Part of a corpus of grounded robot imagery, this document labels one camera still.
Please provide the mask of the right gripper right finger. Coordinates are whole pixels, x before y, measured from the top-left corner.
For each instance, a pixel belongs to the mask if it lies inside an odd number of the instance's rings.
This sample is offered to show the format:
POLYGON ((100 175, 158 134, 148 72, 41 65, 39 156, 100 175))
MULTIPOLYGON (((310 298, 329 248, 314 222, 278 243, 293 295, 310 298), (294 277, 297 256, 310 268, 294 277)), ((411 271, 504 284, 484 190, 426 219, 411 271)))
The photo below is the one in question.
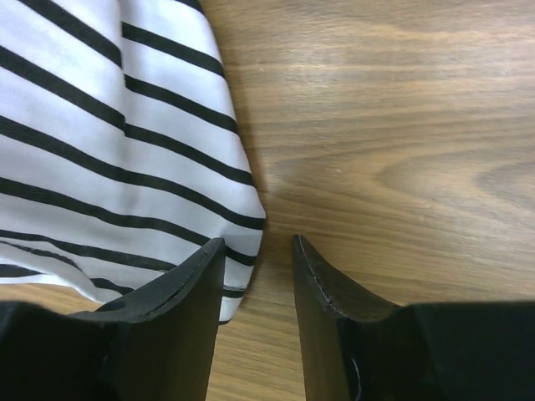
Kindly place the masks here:
POLYGON ((295 307, 309 400, 531 400, 534 304, 399 306, 293 238, 295 307))

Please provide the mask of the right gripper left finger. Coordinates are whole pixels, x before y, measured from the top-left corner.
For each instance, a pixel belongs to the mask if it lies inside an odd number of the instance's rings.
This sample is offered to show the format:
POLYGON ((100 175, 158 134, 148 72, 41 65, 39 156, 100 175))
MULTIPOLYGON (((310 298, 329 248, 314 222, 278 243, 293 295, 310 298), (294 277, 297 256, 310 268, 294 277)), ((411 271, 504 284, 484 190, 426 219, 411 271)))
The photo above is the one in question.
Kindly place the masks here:
POLYGON ((219 325, 225 244, 93 312, 1 305, 4 400, 203 400, 219 325))

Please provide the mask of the black white striped tank top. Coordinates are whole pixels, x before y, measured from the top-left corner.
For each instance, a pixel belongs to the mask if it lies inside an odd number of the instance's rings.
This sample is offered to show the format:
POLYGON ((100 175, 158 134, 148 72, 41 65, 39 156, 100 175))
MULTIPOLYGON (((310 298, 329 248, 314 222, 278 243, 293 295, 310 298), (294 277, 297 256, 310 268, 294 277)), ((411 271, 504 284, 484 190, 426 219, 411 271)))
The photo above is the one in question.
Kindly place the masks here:
POLYGON ((265 218, 199 2, 2 2, 2 283, 106 303, 220 237, 229 322, 265 218))

